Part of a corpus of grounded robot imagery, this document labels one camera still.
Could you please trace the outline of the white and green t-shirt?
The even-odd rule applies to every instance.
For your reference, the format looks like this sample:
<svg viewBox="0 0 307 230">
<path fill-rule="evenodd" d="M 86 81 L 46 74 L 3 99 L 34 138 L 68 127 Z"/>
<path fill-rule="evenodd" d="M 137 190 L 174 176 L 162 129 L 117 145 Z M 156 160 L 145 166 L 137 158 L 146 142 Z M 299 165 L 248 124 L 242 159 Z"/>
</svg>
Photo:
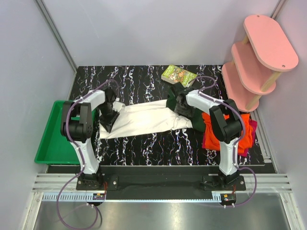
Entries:
<svg viewBox="0 0 307 230">
<path fill-rule="evenodd" d="M 165 100 L 125 106 L 125 110 L 120 112 L 110 133 L 107 133 L 100 124 L 99 138 L 132 137 L 184 128 L 205 132 L 206 124 L 202 118 L 202 111 L 196 109 L 191 119 L 178 115 L 174 112 L 175 99 L 169 99 L 168 96 Z"/>
</svg>

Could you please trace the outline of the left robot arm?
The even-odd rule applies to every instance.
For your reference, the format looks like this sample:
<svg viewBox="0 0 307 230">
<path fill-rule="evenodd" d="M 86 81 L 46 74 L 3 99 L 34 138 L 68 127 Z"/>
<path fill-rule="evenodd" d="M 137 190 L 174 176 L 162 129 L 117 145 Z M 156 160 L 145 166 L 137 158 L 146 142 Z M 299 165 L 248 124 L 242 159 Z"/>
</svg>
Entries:
<svg viewBox="0 0 307 230">
<path fill-rule="evenodd" d="M 75 148 L 81 175 L 88 176 L 87 184 L 94 190 L 100 189 L 104 181 L 97 174 L 99 163 L 91 142 L 94 128 L 92 113 L 99 112 L 99 123 L 110 133 L 122 107 L 123 104 L 118 102 L 116 93 L 110 87 L 90 91 L 83 99 L 75 102 L 63 103 L 60 133 Z"/>
</svg>

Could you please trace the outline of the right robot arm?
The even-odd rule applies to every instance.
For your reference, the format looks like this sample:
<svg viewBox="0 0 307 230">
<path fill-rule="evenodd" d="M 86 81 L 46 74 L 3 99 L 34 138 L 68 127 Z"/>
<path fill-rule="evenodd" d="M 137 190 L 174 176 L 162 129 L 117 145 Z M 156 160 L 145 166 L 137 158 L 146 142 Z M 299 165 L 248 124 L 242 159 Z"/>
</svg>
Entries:
<svg viewBox="0 0 307 230">
<path fill-rule="evenodd" d="M 230 189 L 239 177 L 237 151 L 240 138 L 245 134 L 245 126 L 236 103 L 232 99 L 215 99 L 200 90 L 171 88 L 169 99 L 175 99 L 174 112 L 191 119 L 196 109 L 208 113 L 214 136 L 220 143 L 220 163 L 218 185 Z"/>
</svg>

